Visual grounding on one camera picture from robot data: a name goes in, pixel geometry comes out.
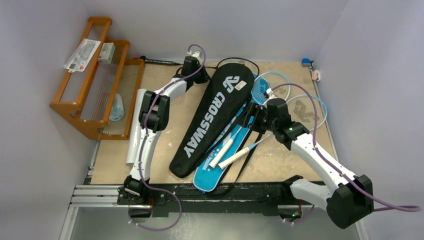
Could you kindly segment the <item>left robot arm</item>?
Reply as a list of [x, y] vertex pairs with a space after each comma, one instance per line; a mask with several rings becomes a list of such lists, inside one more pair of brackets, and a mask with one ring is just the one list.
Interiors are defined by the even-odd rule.
[[134, 155], [136, 160], [123, 186], [118, 189], [118, 200], [124, 204], [133, 201], [142, 205], [148, 201], [150, 190], [159, 191], [149, 186], [148, 181], [157, 141], [169, 122], [170, 103], [187, 92], [194, 83], [208, 80], [204, 62], [199, 51], [189, 52], [184, 59], [181, 74], [174, 75], [162, 88], [144, 93], [138, 116], [140, 140]]

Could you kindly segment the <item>blue racket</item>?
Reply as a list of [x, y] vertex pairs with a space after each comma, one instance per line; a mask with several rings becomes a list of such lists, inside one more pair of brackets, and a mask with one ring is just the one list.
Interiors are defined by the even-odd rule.
[[[287, 101], [287, 106], [292, 120], [301, 123], [309, 131], [318, 129], [324, 124], [328, 116], [328, 108], [326, 104], [315, 95], [312, 95], [311, 97], [308, 97], [306, 94], [296, 95]], [[229, 157], [225, 159], [223, 159], [224, 155], [219, 153], [209, 163], [209, 166], [212, 168], [218, 166], [220, 169], [224, 169], [231, 163], [249, 153], [254, 147], [270, 136], [272, 136], [271, 133], [236, 153], [230, 154]]]
[[[264, 105], [265, 102], [268, 100], [265, 98], [264, 93], [267, 89], [270, 87], [270, 81], [275, 80], [279, 81], [283, 84], [287, 84], [287, 89], [285, 90], [285, 93], [281, 95], [281, 98], [286, 100], [288, 96], [290, 95], [291, 86], [288, 85], [290, 83], [290, 80], [282, 73], [277, 71], [268, 71], [264, 72], [258, 76], [256, 76], [254, 80], [254, 85], [251, 90], [251, 101], [250, 103], [257, 103], [259, 105]], [[223, 151], [220, 152], [220, 154], [225, 154], [227, 149], [232, 144], [233, 140], [229, 139], [226, 144], [224, 145]]]

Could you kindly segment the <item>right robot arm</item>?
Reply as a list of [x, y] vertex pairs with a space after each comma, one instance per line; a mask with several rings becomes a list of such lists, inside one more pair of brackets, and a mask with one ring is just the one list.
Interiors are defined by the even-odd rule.
[[313, 204], [325, 210], [341, 229], [375, 210], [372, 181], [366, 175], [357, 176], [326, 152], [304, 125], [292, 120], [285, 100], [273, 98], [265, 106], [250, 103], [236, 123], [261, 134], [272, 132], [279, 143], [303, 159], [323, 180], [323, 185], [301, 176], [286, 180], [287, 186], [280, 191], [284, 202], [292, 204], [299, 199]]

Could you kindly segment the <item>black Crossway racket bag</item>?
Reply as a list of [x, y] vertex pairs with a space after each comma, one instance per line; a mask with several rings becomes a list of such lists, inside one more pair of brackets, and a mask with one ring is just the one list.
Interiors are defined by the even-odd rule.
[[242, 108], [254, 85], [253, 72], [227, 63], [213, 74], [169, 170], [178, 178], [190, 175], [230, 120]]

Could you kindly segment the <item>white shuttlecock tube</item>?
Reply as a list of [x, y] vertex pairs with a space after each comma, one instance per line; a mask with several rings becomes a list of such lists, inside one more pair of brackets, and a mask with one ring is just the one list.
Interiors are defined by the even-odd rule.
[[140, 88], [137, 90], [136, 93], [136, 101], [134, 106], [134, 111], [132, 114], [132, 121], [131, 121], [131, 129], [129, 134], [129, 144], [128, 144], [128, 151], [127, 151], [127, 157], [126, 157], [126, 163], [125, 165], [127, 167], [132, 167], [134, 162], [136, 161], [136, 156], [138, 153], [138, 148], [140, 144], [140, 135], [141, 135], [141, 124], [139, 122], [139, 114], [143, 103], [143, 97], [145, 95], [145, 92], [147, 90], [145, 88]]

